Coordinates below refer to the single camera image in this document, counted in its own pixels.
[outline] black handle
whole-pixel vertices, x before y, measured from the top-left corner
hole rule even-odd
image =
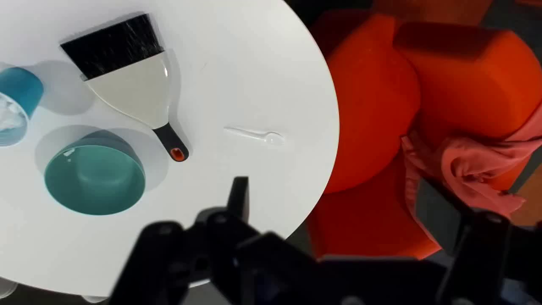
[[[153,129],[154,133],[162,142],[162,145],[166,149],[171,158],[177,162],[183,162],[188,159],[188,148],[180,140],[179,136],[175,133],[169,123],[160,128]]]

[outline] teal bowl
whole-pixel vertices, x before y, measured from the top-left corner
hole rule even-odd
[[[88,215],[122,212],[145,190],[145,172],[122,138],[100,130],[67,146],[45,168],[47,190],[63,206]]]

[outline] orange hanging hole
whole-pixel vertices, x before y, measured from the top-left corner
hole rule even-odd
[[[171,157],[177,161],[177,162],[180,162],[180,161],[183,161],[184,160],[184,154],[183,152],[178,149],[178,148],[173,148],[171,151],[170,151],[170,154],[171,154]]]

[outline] floor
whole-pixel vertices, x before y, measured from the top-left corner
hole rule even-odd
[[[311,24],[321,13],[322,10],[333,7],[357,7],[367,8],[370,0],[288,0],[287,1],[300,18],[306,23]],[[534,50],[542,61],[542,13],[534,11],[527,7],[515,5],[513,0],[495,0],[483,18],[482,24],[488,27],[513,29],[524,39]],[[531,210],[525,211],[521,216],[523,224],[532,224],[535,220],[532,218],[533,209],[540,210],[538,202],[542,199],[542,190],[539,187],[542,183],[542,167],[528,180],[527,184],[521,189],[520,193],[532,202]],[[310,241],[306,232],[305,225],[288,238],[288,241],[300,248],[302,251],[310,253]],[[434,259],[440,261],[449,260],[448,257],[439,254]],[[20,285],[17,290],[8,298],[0,300],[0,305],[84,305],[88,304],[80,296],[52,293],[50,291],[35,289]],[[211,285],[202,285],[190,290],[187,300],[184,304],[216,304],[222,305],[227,302]]]

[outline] blue cup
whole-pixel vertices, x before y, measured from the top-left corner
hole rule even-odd
[[[22,140],[42,96],[43,84],[31,72],[18,67],[0,72],[0,146]]]

